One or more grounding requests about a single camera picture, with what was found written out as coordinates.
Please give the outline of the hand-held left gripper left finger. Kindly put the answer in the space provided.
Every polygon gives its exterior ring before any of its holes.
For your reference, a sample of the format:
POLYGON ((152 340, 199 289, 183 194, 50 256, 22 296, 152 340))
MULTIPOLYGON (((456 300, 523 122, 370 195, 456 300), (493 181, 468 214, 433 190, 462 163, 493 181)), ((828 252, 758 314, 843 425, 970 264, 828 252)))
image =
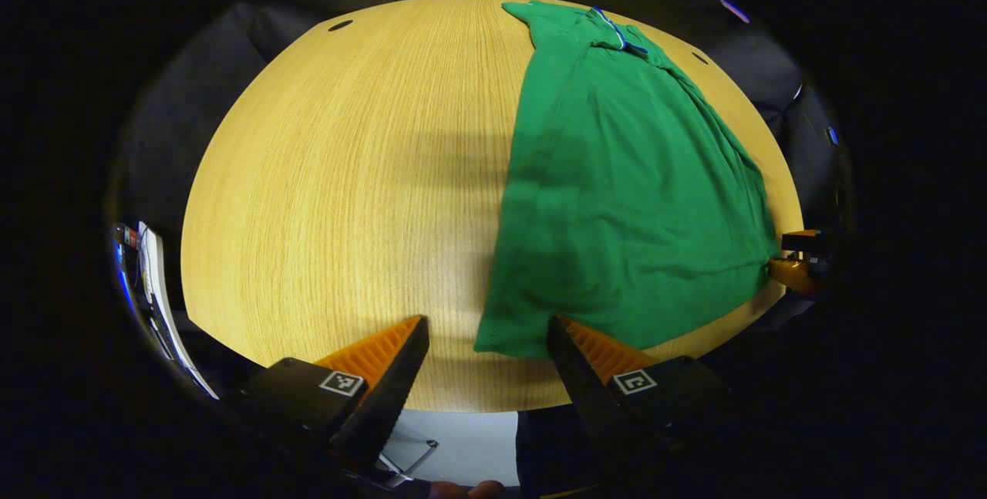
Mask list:
POLYGON ((244 408, 290 450, 364 475, 390 439, 427 352, 429 320, 416 315, 316 362, 281 359, 247 380, 244 408))

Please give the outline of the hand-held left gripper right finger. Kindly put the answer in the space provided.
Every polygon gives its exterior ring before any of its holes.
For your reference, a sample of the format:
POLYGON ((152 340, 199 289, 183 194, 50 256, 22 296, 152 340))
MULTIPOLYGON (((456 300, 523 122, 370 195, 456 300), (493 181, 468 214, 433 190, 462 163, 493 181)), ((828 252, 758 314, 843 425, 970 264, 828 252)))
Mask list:
POLYGON ((729 387, 698 359, 659 361, 568 317, 550 319, 547 350, 604 484, 664 484, 729 406, 729 387))

